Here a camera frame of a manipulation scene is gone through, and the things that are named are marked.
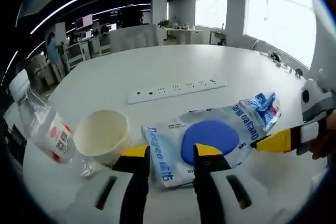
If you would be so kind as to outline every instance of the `electrical outlet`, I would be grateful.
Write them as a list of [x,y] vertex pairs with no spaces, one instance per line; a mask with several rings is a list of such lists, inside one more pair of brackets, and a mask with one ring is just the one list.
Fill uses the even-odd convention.
[[209,89],[225,87],[226,83],[216,79],[206,79],[193,82],[185,82],[173,85],[164,85],[159,88],[134,90],[127,96],[128,104],[151,101],[166,97],[175,97],[188,93],[200,92]]

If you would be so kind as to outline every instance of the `paper cup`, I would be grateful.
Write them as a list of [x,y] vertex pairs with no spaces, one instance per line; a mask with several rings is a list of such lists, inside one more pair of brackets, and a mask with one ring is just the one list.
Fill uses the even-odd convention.
[[77,150],[86,157],[111,167],[132,143],[125,116],[99,110],[83,118],[73,135]]

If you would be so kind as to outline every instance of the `wet wipes package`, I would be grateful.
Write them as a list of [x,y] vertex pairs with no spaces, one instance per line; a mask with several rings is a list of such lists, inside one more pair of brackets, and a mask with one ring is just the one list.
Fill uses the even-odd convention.
[[240,165],[251,152],[250,143],[266,136],[280,116],[275,93],[260,93],[230,106],[189,111],[142,126],[156,182],[176,187],[193,181],[193,143],[219,148],[231,168]]

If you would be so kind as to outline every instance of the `blue circle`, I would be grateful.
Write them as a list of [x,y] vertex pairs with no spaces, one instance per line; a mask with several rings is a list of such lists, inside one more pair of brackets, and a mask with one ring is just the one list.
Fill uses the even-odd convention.
[[206,120],[190,126],[183,136],[181,157],[194,165],[194,144],[205,144],[219,149],[223,155],[233,151],[239,143],[239,135],[221,120]]

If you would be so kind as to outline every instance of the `blue shirt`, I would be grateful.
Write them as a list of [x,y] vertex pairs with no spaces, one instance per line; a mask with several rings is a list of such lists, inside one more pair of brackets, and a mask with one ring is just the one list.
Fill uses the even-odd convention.
[[55,39],[51,39],[49,45],[47,45],[47,55],[49,57],[50,63],[56,63],[60,56],[57,51],[58,44],[56,43]]

